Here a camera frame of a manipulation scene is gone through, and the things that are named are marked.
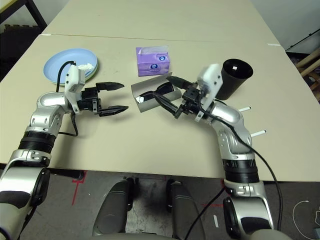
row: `blue plate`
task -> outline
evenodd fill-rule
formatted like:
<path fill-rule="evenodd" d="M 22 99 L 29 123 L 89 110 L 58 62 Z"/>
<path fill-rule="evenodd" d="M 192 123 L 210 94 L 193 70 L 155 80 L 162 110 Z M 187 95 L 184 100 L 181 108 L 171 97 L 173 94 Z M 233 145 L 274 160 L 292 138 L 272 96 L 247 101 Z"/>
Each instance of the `blue plate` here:
<path fill-rule="evenodd" d="M 98 66 L 97 56 L 90 50 L 85 48 L 71 48 L 53 55 L 44 65 L 44 76 L 53 83 L 57 83 L 58 72 L 61 66 L 67 61 L 75 61 L 76 65 L 92 64 L 94 69 L 87 71 L 85 76 L 89 76 Z M 64 67 L 60 83 L 65 83 L 66 75 L 69 71 L 70 65 Z"/>

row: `black plastic cup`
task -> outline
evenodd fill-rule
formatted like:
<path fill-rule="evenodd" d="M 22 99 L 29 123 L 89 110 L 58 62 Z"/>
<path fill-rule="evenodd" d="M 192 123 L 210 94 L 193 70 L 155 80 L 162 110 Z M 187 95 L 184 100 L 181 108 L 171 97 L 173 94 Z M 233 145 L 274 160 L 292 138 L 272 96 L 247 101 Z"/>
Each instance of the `black plastic cup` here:
<path fill-rule="evenodd" d="M 227 100 L 253 74 L 254 70 L 245 61 L 239 59 L 226 60 L 221 70 L 223 84 L 215 98 Z"/>

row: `white table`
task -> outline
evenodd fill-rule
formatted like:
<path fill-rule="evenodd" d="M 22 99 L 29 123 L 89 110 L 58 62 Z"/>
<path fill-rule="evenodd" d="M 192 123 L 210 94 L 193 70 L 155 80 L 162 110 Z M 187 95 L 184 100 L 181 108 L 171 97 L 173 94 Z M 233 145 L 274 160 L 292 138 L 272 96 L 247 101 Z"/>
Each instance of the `white table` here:
<path fill-rule="evenodd" d="M 170 70 L 195 81 L 202 67 L 230 58 L 248 62 L 253 76 L 226 103 L 243 113 L 247 129 L 267 133 L 253 138 L 280 181 L 319 181 L 320 106 L 280 46 L 245 42 L 193 42 L 111 37 L 40 35 L 0 83 L 0 161 L 6 163 L 22 138 L 37 98 L 55 90 L 43 66 L 55 53 L 87 48 L 98 57 L 96 82 L 120 82 L 117 91 L 101 92 L 103 106 L 125 105 L 115 116 L 84 112 L 77 117 L 78 137 L 59 135 L 50 167 L 220 178 L 224 176 L 214 130 L 192 116 L 174 119 L 161 107 L 140 113 L 131 84 L 138 77 L 135 47 L 168 45 Z M 69 116 L 61 131 L 72 132 Z M 271 180 L 257 157 L 259 176 Z"/>
<path fill-rule="evenodd" d="M 250 0 L 70 0 L 43 33 L 279 43 Z"/>

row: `tissue box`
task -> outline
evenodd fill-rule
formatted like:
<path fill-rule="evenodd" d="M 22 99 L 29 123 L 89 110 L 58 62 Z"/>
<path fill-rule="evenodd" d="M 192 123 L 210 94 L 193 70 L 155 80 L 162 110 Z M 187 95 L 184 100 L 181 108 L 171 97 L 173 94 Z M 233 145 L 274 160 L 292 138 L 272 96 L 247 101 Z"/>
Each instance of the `tissue box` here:
<path fill-rule="evenodd" d="M 167 46 L 136 47 L 138 76 L 162 75 L 169 72 Z"/>

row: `white sticker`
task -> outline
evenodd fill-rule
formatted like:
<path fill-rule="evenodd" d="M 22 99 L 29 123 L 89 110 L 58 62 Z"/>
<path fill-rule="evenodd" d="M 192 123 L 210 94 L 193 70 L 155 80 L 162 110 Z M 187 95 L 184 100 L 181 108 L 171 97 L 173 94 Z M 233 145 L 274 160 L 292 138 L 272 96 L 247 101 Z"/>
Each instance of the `white sticker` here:
<path fill-rule="evenodd" d="M 219 227 L 219 225 L 218 225 L 218 218 L 217 218 L 217 216 L 214 215 L 214 214 L 213 214 L 213 221 L 214 221 L 215 227 L 218 228 L 218 227 Z"/>

